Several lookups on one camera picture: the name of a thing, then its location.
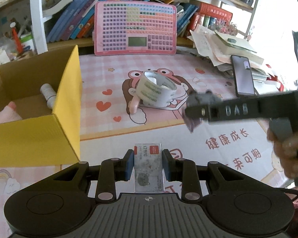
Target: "red heart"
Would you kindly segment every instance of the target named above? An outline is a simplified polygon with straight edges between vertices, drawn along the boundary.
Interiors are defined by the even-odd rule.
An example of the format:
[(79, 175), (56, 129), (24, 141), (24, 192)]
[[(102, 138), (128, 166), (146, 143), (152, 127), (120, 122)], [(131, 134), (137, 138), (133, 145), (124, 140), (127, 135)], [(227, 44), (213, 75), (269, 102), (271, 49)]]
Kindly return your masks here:
[(99, 111), (105, 111), (107, 110), (109, 107), (111, 107), (111, 103), (110, 102), (106, 102), (105, 104), (103, 103), (103, 101), (98, 101), (96, 103), (96, 108), (99, 110)]
[(200, 74), (204, 74), (205, 73), (205, 71), (203, 71), (203, 70), (200, 70), (200, 69), (195, 69), (195, 71), (197, 72), (197, 73), (200, 73)]
[(109, 96), (112, 94), (112, 90), (111, 89), (108, 89), (106, 91), (103, 91), (103, 94), (106, 95), (106, 96)]
[(118, 117), (115, 116), (113, 119), (114, 119), (115, 122), (120, 122), (121, 121), (121, 116), (118, 116)]

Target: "yellow cardboard box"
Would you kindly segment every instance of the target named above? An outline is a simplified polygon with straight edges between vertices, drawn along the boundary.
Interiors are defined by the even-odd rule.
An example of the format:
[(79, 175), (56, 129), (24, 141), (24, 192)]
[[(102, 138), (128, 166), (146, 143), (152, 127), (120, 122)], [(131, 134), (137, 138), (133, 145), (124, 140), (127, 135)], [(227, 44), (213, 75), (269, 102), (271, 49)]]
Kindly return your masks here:
[[(53, 110), (40, 87), (57, 91)], [(78, 48), (64, 47), (0, 66), (0, 111), (14, 101), (21, 121), (0, 124), (0, 167), (78, 162), (82, 78)]]

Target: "hand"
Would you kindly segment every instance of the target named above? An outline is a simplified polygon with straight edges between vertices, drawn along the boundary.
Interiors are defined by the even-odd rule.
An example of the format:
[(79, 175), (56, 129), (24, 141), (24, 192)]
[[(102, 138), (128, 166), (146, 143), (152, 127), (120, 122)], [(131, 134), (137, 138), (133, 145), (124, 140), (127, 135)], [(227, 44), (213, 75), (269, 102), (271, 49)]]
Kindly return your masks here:
[(280, 158), (280, 164), (284, 168), (285, 176), (290, 179), (298, 177), (298, 132), (284, 142), (278, 141), (275, 134), (268, 129), (267, 139), (274, 142), (274, 152)]

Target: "desk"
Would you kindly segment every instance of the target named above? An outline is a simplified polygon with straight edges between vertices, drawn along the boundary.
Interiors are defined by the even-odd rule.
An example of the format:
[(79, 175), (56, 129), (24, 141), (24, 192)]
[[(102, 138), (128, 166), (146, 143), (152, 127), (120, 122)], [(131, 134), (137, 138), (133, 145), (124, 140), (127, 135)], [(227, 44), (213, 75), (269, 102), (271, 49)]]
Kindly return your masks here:
[[(100, 164), (107, 158), (123, 157), (134, 143), (160, 142), (163, 148), (172, 150), (174, 157), (189, 158), (197, 164), (218, 160), (273, 186), (285, 181), (283, 172), (272, 165), (272, 144), (266, 141), (264, 123), (259, 125), (254, 120), (218, 125), (203, 123), (193, 134), (186, 129), (179, 110), (190, 90), (205, 92), (210, 89), (224, 99), (235, 97), (234, 81), (222, 76), (208, 60), (192, 55), (84, 55), (80, 56), (80, 63), (83, 79), (81, 160), (89, 161), (90, 165)], [(133, 81), (137, 81), (136, 73), (147, 69), (160, 69), (161, 73), (175, 78), (178, 98), (170, 104), (169, 110), (142, 108), (146, 117), (133, 118), (126, 112), (128, 94), (133, 91)], [(210, 138), (216, 138), (217, 145), (213, 143), (212, 147), (208, 143)], [(259, 151), (260, 157), (254, 156), (254, 149)], [(245, 161), (247, 156), (252, 158), (252, 163)], [(237, 167), (235, 160), (243, 166)], [(0, 168), (0, 238), (11, 233), (3, 215), (3, 206), (9, 196), (59, 170), (60, 166)], [(117, 182), (117, 191), (133, 192), (132, 181)], [(90, 195), (95, 194), (95, 185), (93, 182)], [(178, 182), (165, 182), (166, 192), (180, 192), (180, 189)]]

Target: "white bottle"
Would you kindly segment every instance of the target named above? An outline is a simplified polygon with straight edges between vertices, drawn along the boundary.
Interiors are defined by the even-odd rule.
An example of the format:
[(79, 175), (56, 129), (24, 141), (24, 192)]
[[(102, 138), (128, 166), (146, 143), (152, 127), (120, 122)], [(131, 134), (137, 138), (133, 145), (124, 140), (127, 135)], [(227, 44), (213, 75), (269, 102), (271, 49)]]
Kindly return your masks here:
[(40, 88), (40, 91), (47, 101), (48, 108), (53, 109), (54, 102), (56, 99), (56, 93), (55, 93), (54, 89), (52, 88), (52, 86), (48, 83), (45, 83)]

